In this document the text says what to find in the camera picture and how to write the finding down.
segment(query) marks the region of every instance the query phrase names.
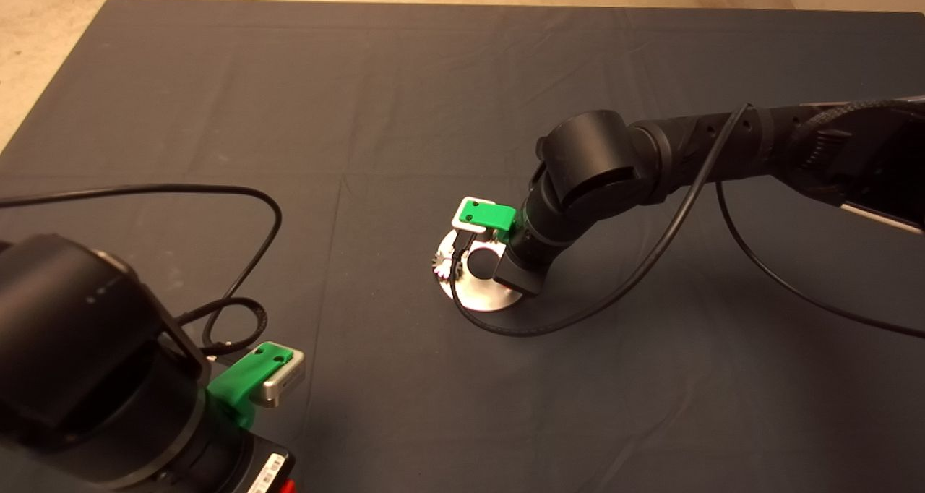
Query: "small gear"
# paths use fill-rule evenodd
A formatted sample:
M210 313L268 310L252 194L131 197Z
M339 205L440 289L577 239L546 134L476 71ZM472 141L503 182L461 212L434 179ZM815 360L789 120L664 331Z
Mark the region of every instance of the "small gear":
M447 256L443 253L436 253L434 258L430 260L430 267L434 270L434 275L436 279L441 282L449 282L449 269L452 266L453 260L450 256ZM462 263L456 264L456 277L454 280L459 280L460 276L463 275L463 265Z

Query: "circular metal plate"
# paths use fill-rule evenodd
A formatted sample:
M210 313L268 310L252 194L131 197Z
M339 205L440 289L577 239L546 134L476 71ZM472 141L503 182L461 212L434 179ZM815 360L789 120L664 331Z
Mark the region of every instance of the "circular metal plate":
M449 289L449 267L452 264L453 241L456 240L456 230L452 230L443 237L439 248L436 249L436 255L433 261L434 275L436 281L452 299L452 291ZM469 252L476 249L491 249L498 253L498 256L504 254L506 246L495 240L482 242L475 240L469 248ZM460 297L460 302L465 305L466 309L472 309L479 312L500 311L506 306L515 304L521 299L522 294L506 288L501 283L494 280L481 280L469 272L469 252L462 254L460 266L462 269L456 274L456 294Z

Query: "gray cloth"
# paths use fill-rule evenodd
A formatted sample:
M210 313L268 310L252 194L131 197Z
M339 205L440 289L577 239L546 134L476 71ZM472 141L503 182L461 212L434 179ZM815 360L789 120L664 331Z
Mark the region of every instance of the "gray cloth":
M461 197L522 199L536 137L569 115L925 93L923 22L110 0L0 156L0 191L182 181L277 197L282 233L241 294L267 306L268 339L308 354L311 380L254 430L297 454L310 492L922 490L925 345L778 288L711 189L642 285L546 338L469 325L429 262ZM727 190L746 238L801 288L925 327L921 239L770 179ZM506 313L604 295L679 197L598 224L541 298ZM0 239L57 232L117 253L179 313L224 290L268 223L238 197L125 197L0 213ZM251 327L224 320L222 338ZM6 490L89 490L0 457Z

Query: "cable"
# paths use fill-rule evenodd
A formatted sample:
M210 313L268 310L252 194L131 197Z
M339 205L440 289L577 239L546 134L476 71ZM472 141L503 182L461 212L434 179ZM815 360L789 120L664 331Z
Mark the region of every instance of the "cable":
M652 267L656 265L658 259L661 258L661 255L664 254L665 250L668 249L668 246L671 245L671 240L674 240L675 235L677 235L678 230L681 228L681 225L684 223L684 219L687 219L688 213L690 213L691 207L694 206L694 201L697 200L697 197L700 195L700 190L703 189L704 184L707 183L707 177L710 176L710 172L713 170L713 165L716 164L716 160L719 159L723 147L726 146L726 142L729 140L729 135L733 133L733 128L738 124L742 114L750 108L750 104L744 104L741 108L738 108L737 111L734 111L729 116L729 119L726 120L726 124L723 125L723 129L720 130L720 134L717 135L716 140L713 142L713 146L710 148L710 151L707 153L706 159L703 161L703 165L700 167L700 171L697 172L697 177L694 178L694 182L691 183L690 189L687 190L687 194L684 195L684 200L681 201L681 205L678 206L678 210L674 213L674 218L671 219L671 222L668 223L668 227L665 228L665 232L661 234L661 238L658 239L658 242L655 243L655 246L652 246L648 255L645 256L645 259L634 269L633 273L623 282L618 288L611 292L611 294L604 296L600 301L588 306L582 311L575 312L564 319L559 320L558 322L552 322L552 324L542 325L534 328L508 328L502 326L496 326L489 324L480 320L475 316L469 309L465 308L465 305L460 301L459 295L456 292L456 280L455 278L450 278L449 280L449 289L450 294L452 294L453 303L456 305L456 308L459 309L459 312L469 322L472 322L473 325L478 328L489 331L492 334L498 335L508 335L513 338L532 338L537 335L551 334L557 330L562 330L568 326L582 322L587 318L591 318L598 312L607 309L608 306L614 305L623 296L642 281L645 278L645 275L652 270ZM457 240L460 240L459 236L463 236L462 233L459 233ZM475 238L474 235L466 236L467 239L465 249L456 249L454 244L453 254L452 254L452 265L450 265L449 273L450 275L455 275L456 267L459 265L460 260L463 258L463 252L469 249L469 246L472 244L472 239Z
M212 343L208 347L202 347L202 353L206 356L231 354L231 352L240 351L242 348L247 348L248 345L254 341L257 341L257 338L260 338L260 335L264 334L264 331L267 330L267 323L269 322L267 318L267 311L265 311L263 305L257 303L257 301L254 301L250 298L244 298L243 296L229 296L229 298L217 299L217 301L206 303L205 305L199 306L197 309L182 313L176 318L176 322L180 326L187 325L189 322L194 322L205 317L206 315L221 312L222 309L224 309L226 306L231 305L245 306L247 309L250 309L250 311L254 313L254 317L257 318L257 327L254 328L254 332L248 335L247 338L241 339L239 341Z
M280 227L282 226L283 212L280 209L280 204L278 204L273 197L258 189L252 189L252 187L225 186L224 184L130 184L129 186L95 187L94 189L31 194L26 197L6 197L6 199L0 199L0 210L7 209L8 207L37 206L70 200L90 200L102 199L102 197L121 197L125 196L125 194L155 193L242 194L242 196L253 197L254 199L263 201L263 203L267 204L267 206L273 210L273 226L271 226L269 232L267 232L267 237L265 237L263 243L257 248L257 252L251 257L250 262L244 266L244 271L241 271L240 275L238 275L238 277L234 279L234 282L231 283L231 286L228 287L228 290L225 290L222 299L230 298L231 295L234 295L234 293L238 291L241 284L244 283L244 280L251 275L251 272L254 271L254 267L256 267L257 263L263 258L264 253L270 248L271 243L273 243L273 240L277 237L277 233L280 232ZM212 329L215 327L215 322L217 322L219 314L221 314L221 309L222 308L216 309L212 315L209 316L209 319L206 320L205 326L202 328L202 344L205 345L205 348L220 345L212 341Z
M779 283L780 286L797 295L800 299L812 303L812 305L818 306L820 309L823 309L823 311L830 312L836 316L841 316L842 318L849 319L853 322L859 322L859 324L862 325L868 325L874 328L896 332L898 334L911 335L913 338L925 339L925 331L911 327L905 327L902 325L893 325L888 324L887 322L881 322L866 316L862 316L860 314L846 311L845 309L839 309L838 306L829 305L828 303L818 301L818 299L813 299L810 298L810 296L803 294L801 290L795 288L795 286L784 280L783 277L780 277L777 273L774 273L774 271L770 269L770 267L768 267L757 256L757 254L753 252L749 244L746 243L746 240L743 239L742 235L739 233L739 230L736 228L736 224L733 223L733 217L731 217L731 214L729 213L729 206L726 204L726 193L723 193L723 183L721 182L716 183L716 199L720 203L720 212L723 214L723 220L726 221L726 227L729 228L729 232L733 236L733 240L736 240L739 248L742 249L742 252L749 257L749 260L752 260L757 268L761 269L761 271L764 272L767 276L770 276L770 279Z

